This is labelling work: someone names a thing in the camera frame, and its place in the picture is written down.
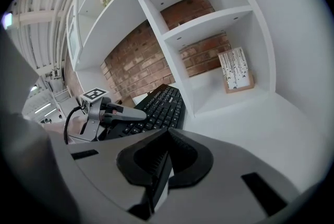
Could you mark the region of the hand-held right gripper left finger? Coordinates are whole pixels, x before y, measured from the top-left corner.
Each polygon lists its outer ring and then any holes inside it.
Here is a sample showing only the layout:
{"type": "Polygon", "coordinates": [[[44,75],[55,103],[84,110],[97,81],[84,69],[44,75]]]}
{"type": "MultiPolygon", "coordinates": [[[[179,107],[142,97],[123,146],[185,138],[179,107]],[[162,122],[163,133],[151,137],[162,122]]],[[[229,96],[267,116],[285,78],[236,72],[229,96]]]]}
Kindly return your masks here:
{"type": "Polygon", "coordinates": [[[141,202],[145,188],[126,180],[117,167],[117,156],[124,148],[164,131],[72,145],[52,133],[52,153],[74,206],[67,213],[78,221],[139,221],[128,210],[141,202]]]}

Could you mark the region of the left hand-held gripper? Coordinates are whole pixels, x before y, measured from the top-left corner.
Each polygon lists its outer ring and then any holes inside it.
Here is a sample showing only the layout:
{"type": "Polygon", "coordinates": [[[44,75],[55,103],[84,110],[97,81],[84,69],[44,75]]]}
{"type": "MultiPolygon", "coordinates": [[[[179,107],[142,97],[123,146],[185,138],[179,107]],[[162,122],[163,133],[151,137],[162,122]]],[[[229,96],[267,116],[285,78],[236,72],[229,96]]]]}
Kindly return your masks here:
{"type": "MultiPolygon", "coordinates": [[[[101,107],[111,99],[108,97],[109,92],[101,89],[94,88],[88,92],[83,93],[80,97],[82,98],[82,106],[84,111],[87,112],[87,122],[83,129],[83,133],[79,138],[85,142],[92,142],[98,140],[98,137],[105,130],[102,127],[100,120],[101,107]]],[[[108,103],[102,114],[102,119],[105,122],[118,121],[142,121],[147,118],[144,111],[124,107],[116,103],[108,103]]]]}

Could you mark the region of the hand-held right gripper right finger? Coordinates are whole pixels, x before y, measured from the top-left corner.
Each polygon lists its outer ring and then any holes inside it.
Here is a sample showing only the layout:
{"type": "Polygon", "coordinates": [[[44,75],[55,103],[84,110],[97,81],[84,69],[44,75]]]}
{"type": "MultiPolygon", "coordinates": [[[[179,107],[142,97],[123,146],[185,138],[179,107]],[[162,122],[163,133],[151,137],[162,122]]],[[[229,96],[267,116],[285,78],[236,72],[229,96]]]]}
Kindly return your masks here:
{"type": "Polygon", "coordinates": [[[257,173],[286,203],[300,194],[275,168],[246,149],[200,134],[178,131],[213,154],[210,172],[195,186],[170,190],[154,223],[257,223],[268,216],[242,176],[257,173]]]}

